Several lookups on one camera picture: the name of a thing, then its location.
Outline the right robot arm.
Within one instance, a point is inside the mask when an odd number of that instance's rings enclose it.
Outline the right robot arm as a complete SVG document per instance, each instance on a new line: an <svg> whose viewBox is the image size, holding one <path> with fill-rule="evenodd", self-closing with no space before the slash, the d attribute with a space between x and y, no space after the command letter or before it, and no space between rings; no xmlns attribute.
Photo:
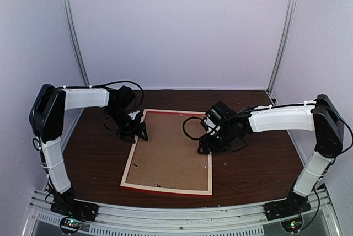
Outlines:
<svg viewBox="0 0 353 236"><path fill-rule="evenodd" d="M293 215L324 175L332 161L343 152L344 123L327 95L287 105L246 106L239 112L223 101L211 106L201 120L205 129L198 153L227 151L232 142L247 135L268 131L309 131L315 133L314 151L283 202L286 214Z"/></svg>

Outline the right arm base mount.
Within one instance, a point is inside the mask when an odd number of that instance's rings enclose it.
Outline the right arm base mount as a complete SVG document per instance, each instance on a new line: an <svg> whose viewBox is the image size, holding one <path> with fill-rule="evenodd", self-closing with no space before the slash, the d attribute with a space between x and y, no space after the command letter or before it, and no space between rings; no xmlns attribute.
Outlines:
<svg viewBox="0 0 353 236"><path fill-rule="evenodd" d="M271 201L264 205L266 219L272 221L289 216L296 216L311 210L308 196L301 196L290 191L283 200Z"/></svg>

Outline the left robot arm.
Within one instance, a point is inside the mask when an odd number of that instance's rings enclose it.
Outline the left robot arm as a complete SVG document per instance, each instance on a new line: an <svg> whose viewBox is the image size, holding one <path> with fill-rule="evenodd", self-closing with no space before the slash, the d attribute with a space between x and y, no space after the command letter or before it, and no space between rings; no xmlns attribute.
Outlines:
<svg viewBox="0 0 353 236"><path fill-rule="evenodd" d="M79 212L79 203L74 200L74 189L66 172L61 150L61 136L65 113L68 110L103 108L105 114L117 125L116 133L121 140L134 144L136 138L148 140L143 112L138 107L131 111L127 107L136 99L129 81L120 81L119 89L112 83L102 85L41 87L29 114L34 134L33 145L40 153L52 194L57 205L67 216Z"/></svg>

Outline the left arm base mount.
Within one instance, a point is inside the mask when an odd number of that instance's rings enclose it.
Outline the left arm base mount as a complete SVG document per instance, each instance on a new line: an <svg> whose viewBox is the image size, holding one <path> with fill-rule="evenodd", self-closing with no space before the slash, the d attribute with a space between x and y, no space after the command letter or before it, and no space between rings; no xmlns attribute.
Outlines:
<svg viewBox="0 0 353 236"><path fill-rule="evenodd" d="M54 200L50 208L51 212L81 221L94 222L96 220L99 209L97 204L76 200L73 190L68 190L63 194L54 192L52 194Z"/></svg>

